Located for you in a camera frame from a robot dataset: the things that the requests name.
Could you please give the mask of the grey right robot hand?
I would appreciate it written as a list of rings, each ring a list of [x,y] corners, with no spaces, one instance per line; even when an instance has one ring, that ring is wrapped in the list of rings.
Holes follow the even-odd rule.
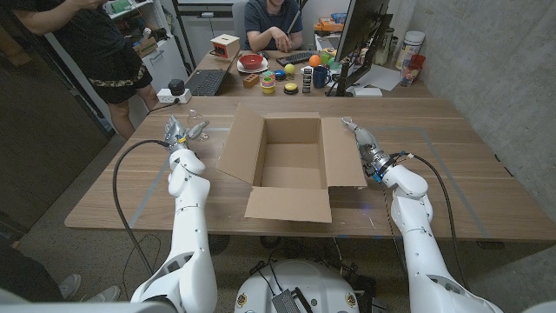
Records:
[[[392,167],[394,160],[384,153],[375,137],[366,129],[354,123],[351,117],[343,117],[342,122],[355,135],[357,149],[367,176],[372,176],[376,181],[381,181],[387,170]]]

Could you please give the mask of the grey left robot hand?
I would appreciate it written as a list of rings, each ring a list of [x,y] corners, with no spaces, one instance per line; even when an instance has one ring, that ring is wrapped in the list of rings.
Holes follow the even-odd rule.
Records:
[[[202,119],[192,128],[187,128],[177,120],[175,115],[171,115],[165,125],[166,133],[164,137],[164,142],[169,145],[169,153],[187,149],[189,147],[189,141],[199,137],[203,129],[208,125],[209,121]]]

